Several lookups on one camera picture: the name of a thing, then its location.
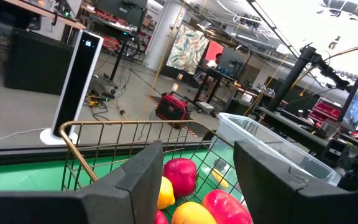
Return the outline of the black cabinet box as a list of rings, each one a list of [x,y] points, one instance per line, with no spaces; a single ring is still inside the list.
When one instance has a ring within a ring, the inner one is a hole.
[[[4,86],[60,95],[72,53],[71,45],[15,28],[10,36]]]

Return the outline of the black tripod stand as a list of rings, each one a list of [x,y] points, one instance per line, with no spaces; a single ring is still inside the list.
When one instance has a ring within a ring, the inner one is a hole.
[[[135,49],[135,52],[132,55],[129,55],[129,57],[133,57],[137,52],[140,51],[139,38],[136,37],[135,34],[130,34],[128,32],[123,32],[121,39],[122,39],[122,45],[121,45],[121,48],[119,50],[118,56],[116,58],[116,62],[114,64],[114,67],[113,67],[113,70],[111,72],[111,75],[109,77],[109,80],[111,82],[113,82],[113,80],[114,80],[114,77],[116,75],[119,63],[121,62],[121,59],[123,58],[124,54],[126,53],[126,51],[129,48],[129,42],[133,42],[137,46],[137,48]]]

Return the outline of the large shiny red apple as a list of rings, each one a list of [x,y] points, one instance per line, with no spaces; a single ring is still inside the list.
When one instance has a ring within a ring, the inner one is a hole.
[[[201,204],[217,224],[253,224],[248,209],[224,190],[210,191]]]

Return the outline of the red storage bins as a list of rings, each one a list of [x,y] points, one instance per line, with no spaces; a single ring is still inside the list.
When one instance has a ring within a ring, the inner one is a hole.
[[[327,119],[337,121],[341,115],[342,106],[339,103],[320,97],[310,110],[307,118],[322,123]]]

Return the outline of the white building column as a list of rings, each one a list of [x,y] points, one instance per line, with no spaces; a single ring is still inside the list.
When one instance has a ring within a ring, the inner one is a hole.
[[[147,68],[157,71],[165,64],[186,12],[183,1],[166,1],[145,53],[144,65]]]

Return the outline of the small yellow corn cob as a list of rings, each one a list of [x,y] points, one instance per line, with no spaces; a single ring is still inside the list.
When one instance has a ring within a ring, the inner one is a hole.
[[[223,175],[220,173],[220,171],[218,171],[217,169],[213,169],[211,174],[213,175],[214,179],[216,180],[216,182],[222,186],[223,188],[228,188],[229,184],[228,182],[224,179]]]

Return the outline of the wooden workbench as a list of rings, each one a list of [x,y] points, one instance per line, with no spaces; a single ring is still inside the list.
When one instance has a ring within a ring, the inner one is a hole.
[[[78,21],[61,16],[61,15],[56,14],[52,11],[49,11],[45,8],[38,7],[35,4],[29,3],[29,2],[26,2],[23,0],[4,0],[4,1],[6,1],[10,4],[13,4],[13,5],[16,5],[18,7],[21,7],[23,9],[26,9],[28,11],[32,11],[36,14],[41,15],[41,16],[51,18],[51,19],[53,19],[53,22],[58,21],[58,22],[64,23],[64,24],[71,26],[72,28],[75,28],[78,30],[82,30],[82,29],[86,28],[83,24],[81,24]]]

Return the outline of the red black generator box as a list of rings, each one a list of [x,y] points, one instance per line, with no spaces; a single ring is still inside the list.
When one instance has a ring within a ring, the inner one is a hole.
[[[163,93],[155,113],[163,120],[190,120],[191,109],[188,103],[187,98],[175,91]]]

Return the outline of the floral patterned partition panel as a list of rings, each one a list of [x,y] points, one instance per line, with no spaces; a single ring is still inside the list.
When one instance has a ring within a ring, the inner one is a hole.
[[[194,75],[208,44],[209,40],[202,32],[181,25],[166,66]]]

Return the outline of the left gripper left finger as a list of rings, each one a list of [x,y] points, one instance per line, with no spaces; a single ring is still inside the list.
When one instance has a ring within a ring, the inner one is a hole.
[[[162,167],[154,141],[81,190],[0,192],[0,224],[153,224]]]

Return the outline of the red wall panel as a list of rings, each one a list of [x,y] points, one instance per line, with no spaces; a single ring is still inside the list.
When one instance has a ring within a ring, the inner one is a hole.
[[[224,46],[215,42],[215,41],[210,41],[208,44],[208,47],[206,49],[206,54],[204,56],[204,59],[209,61],[209,60],[215,60],[216,59],[216,55],[217,54],[221,54],[224,50]]]

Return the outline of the orange yellow mango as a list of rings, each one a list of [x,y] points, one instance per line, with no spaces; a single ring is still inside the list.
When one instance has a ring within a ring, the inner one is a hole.
[[[171,224],[217,224],[217,222],[202,205],[185,202],[174,211]]]

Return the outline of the clear plastic container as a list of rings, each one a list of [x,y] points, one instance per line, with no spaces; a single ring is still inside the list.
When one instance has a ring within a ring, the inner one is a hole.
[[[236,141],[245,142],[251,149],[258,149],[270,154],[323,182],[333,186],[338,185],[341,175],[337,171],[262,124],[245,116],[228,113],[221,113],[218,117],[217,135],[212,137],[208,154],[204,160],[206,164],[201,169],[208,176],[208,183],[213,188],[225,190],[243,205],[246,204],[234,168],[233,145]],[[221,172],[229,184],[228,188],[220,186],[211,174],[216,159],[222,159],[228,164],[227,169]]]

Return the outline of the person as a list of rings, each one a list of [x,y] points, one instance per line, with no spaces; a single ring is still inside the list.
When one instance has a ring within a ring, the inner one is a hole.
[[[221,60],[222,53],[216,54],[216,58],[214,60],[209,60],[207,64],[204,66],[205,69],[216,68]]]

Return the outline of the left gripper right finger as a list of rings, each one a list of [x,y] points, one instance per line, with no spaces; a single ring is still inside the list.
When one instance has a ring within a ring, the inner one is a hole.
[[[237,141],[234,165],[254,224],[358,224],[358,191],[312,177]]]

